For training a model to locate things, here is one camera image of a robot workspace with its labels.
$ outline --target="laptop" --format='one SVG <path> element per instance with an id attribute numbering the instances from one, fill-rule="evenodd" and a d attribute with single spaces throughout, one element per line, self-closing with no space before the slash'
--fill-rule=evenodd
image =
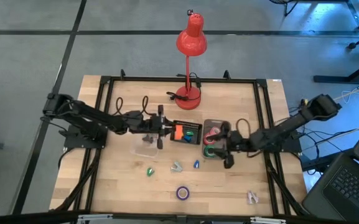
<path id="1" fill-rule="evenodd" d="M 331 163 L 302 205 L 319 218 L 359 222 L 359 141 Z"/>

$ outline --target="gray carpet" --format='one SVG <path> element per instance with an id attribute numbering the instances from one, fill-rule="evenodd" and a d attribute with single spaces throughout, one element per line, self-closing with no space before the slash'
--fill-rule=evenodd
<path id="1" fill-rule="evenodd" d="M 0 1 L 0 29 L 71 29 L 79 0 Z M 355 3 L 359 12 L 359 1 Z M 269 1 L 135 1 L 93 0 L 86 4 L 80 30 L 182 30 L 186 10 L 205 17 L 208 30 L 353 30 L 357 26 L 348 6 L 301 2 L 283 18 L 283 6 Z M 313 75 L 349 75 L 359 68 L 359 46 L 345 47 L 359 37 L 350 36 L 234 36 L 208 35 L 208 50 L 190 59 L 201 77 L 282 79 L 289 107 L 301 98 L 320 93 L 332 97 L 356 85 L 314 83 Z M 0 215 L 9 213 L 12 198 L 39 125 L 46 94 L 54 84 L 68 36 L 0 36 Z M 78 95 L 84 75 L 173 76 L 185 70 L 184 57 L 175 47 L 175 35 L 78 35 L 68 61 L 61 93 Z M 326 123 L 311 122 L 313 130 L 334 133 L 359 126 L 359 95 Z M 50 126 L 24 207 L 42 212 L 49 207 L 57 175 L 63 137 Z M 341 149 L 352 147 L 359 133 L 333 141 Z M 313 143 L 301 139 L 303 148 Z M 329 144 L 320 155 L 338 149 Z M 304 152 L 309 158 L 315 149 Z"/>

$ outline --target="laptop keyboard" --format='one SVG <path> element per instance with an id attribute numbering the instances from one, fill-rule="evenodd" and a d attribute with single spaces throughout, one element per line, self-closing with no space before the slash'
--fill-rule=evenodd
<path id="1" fill-rule="evenodd" d="M 330 184 L 359 208 L 359 177 L 346 168 L 341 168 Z"/>

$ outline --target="wooden table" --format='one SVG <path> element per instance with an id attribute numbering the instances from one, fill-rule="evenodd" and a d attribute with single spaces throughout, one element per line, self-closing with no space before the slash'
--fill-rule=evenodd
<path id="1" fill-rule="evenodd" d="M 78 99 L 94 106 L 99 82 L 100 76 L 85 75 Z M 140 110 L 142 98 L 147 95 L 148 112 L 157 112 L 157 106 L 162 104 L 169 120 L 179 119 L 202 124 L 205 119 L 221 119 L 234 125 L 239 118 L 245 118 L 251 124 L 251 131 L 258 129 L 251 84 L 203 83 L 202 102 L 198 108 L 191 111 L 180 109 L 166 95 L 166 91 L 176 91 L 182 85 L 183 83 L 177 82 L 114 82 L 110 113 L 115 112 L 115 102 L 119 96 L 124 99 L 121 111 L 127 112 Z M 268 90 L 274 120 L 288 117 L 281 81 L 268 80 Z M 262 90 L 260 95 L 264 105 Z M 264 106 L 263 111 L 265 125 L 268 127 Z M 240 125 L 240 132 L 245 138 L 248 137 L 245 124 Z M 156 158 L 134 155 L 130 150 L 139 138 L 142 138 L 142 135 L 127 133 L 118 136 L 112 132 L 108 133 L 106 147 L 101 153 L 92 212 L 272 215 L 262 155 L 250 159 L 245 153 L 235 154 L 235 165 L 231 169 L 224 169 L 222 161 L 204 159 L 201 146 L 172 142 L 169 137 L 165 138 L 164 149 L 159 151 Z M 84 149 L 74 149 L 63 158 L 51 208 L 59 206 L 77 184 L 84 152 Z M 282 153 L 281 157 L 286 185 L 300 202 L 306 196 L 300 162 L 288 153 Z M 193 164 L 197 159 L 200 160 L 200 168 L 194 169 Z M 174 161 L 182 164 L 183 172 L 170 171 Z M 148 167 L 156 171 L 151 177 L 146 175 Z M 181 185 L 190 190 L 190 197 L 186 201 L 180 201 L 175 196 L 175 191 Z M 85 204 L 87 189 L 85 186 L 81 208 Z M 259 197 L 258 204 L 247 204 L 249 190 L 256 192 Z M 283 212 L 277 186 L 276 194 L 279 210 Z"/>

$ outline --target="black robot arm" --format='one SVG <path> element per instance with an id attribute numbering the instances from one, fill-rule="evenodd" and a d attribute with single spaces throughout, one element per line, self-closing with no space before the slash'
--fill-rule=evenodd
<path id="1" fill-rule="evenodd" d="M 231 152 L 256 152 L 258 150 L 278 152 L 281 144 L 290 133 L 312 120 L 326 121 L 337 115 L 341 106 L 334 102 L 328 95 L 319 95 L 310 100 L 298 113 L 291 116 L 281 124 L 269 129 L 259 129 L 251 133 L 249 138 L 243 138 L 238 130 L 231 131 L 230 124 L 224 122 L 219 134 L 208 137 L 209 139 L 226 139 L 226 147 L 214 149 L 215 154 L 224 159 L 225 168 L 233 166 L 234 160 Z"/>
<path id="2" fill-rule="evenodd" d="M 161 137 L 169 134 L 173 128 L 172 122 L 164 116 L 162 105 L 158 107 L 158 114 L 151 114 L 149 119 L 143 120 L 142 111 L 111 115 L 64 94 L 48 94 L 43 114 L 48 119 L 63 119 L 75 127 L 75 131 L 72 131 L 73 128 L 60 131 L 66 138 L 77 135 L 93 142 L 106 138 L 106 129 L 116 134 L 125 134 L 127 131 L 134 134 L 155 133 L 159 135 L 157 147 L 162 149 Z"/>

